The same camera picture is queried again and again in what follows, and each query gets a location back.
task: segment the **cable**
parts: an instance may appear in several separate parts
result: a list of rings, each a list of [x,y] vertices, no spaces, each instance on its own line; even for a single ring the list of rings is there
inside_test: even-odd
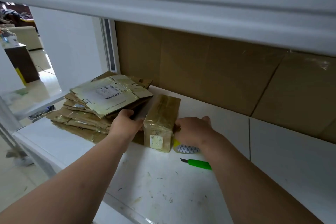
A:
[[[42,69],[42,67],[40,67],[40,66],[38,66],[38,65],[35,65],[35,66],[37,66],[37,67],[39,67],[40,69]],[[49,73],[49,74],[53,74],[53,73],[50,73],[50,72],[47,72],[47,71],[44,71],[43,69],[42,69],[42,71],[43,72],[46,72],[46,73]],[[56,76],[56,74],[53,74],[54,76]]]

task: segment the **person's left hand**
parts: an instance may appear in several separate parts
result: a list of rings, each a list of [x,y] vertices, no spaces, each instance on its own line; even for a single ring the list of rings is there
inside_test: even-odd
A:
[[[142,130],[142,124],[144,122],[144,119],[131,120],[129,117],[133,114],[134,111],[132,110],[122,109],[112,122],[108,136],[130,143],[135,134],[139,130]]]

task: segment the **tape roll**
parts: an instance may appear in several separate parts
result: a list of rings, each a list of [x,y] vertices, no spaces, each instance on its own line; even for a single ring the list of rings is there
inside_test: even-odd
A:
[[[201,150],[199,148],[194,147],[194,146],[187,146],[187,145],[181,144],[175,138],[174,138],[173,149],[174,149],[175,152],[183,153],[183,154],[195,154],[195,153],[201,152]]]

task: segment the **barcode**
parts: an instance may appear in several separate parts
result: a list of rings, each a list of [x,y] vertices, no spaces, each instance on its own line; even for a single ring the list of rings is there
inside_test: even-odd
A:
[[[115,97],[115,96],[117,96],[117,95],[120,95],[120,92],[118,92],[117,94],[111,95],[111,96],[109,96],[109,97],[107,97],[107,98],[105,98],[105,99],[110,99],[110,98],[113,98],[113,97]]]

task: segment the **hand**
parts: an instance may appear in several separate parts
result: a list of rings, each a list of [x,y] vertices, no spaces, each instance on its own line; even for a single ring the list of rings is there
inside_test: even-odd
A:
[[[142,130],[144,119],[131,120],[129,117],[134,114],[134,111],[122,109],[118,116],[113,120],[108,137],[113,137],[118,140],[130,143],[135,134]]]
[[[202,119],[197,117],[185,117],[176,120],[176,126],[180,130],[174,133],[175,138],[187,146],[201,148],[202,144],[217,132],[211,127],[210,118],[204,116]]]

